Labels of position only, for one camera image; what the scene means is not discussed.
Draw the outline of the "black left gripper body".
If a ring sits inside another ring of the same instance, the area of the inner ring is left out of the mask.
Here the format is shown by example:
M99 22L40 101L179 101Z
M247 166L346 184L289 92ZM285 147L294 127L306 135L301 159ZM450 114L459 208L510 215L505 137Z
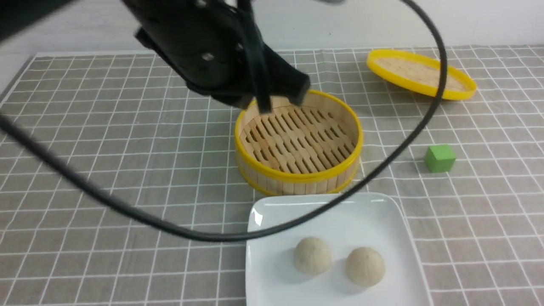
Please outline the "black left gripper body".
M202 94L271 94L250 0L125 0L135 37Z

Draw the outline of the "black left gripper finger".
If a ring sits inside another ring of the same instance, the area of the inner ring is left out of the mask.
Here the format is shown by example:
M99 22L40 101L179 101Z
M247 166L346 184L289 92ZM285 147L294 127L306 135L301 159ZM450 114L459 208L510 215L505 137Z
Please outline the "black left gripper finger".
M301 106L310 88L310 77L289 64L282 56L264 45L268 85L271 96L282 96L294 106Z
M216 87L208 89L209 95L226 106L246 110L255 97L253 87Z

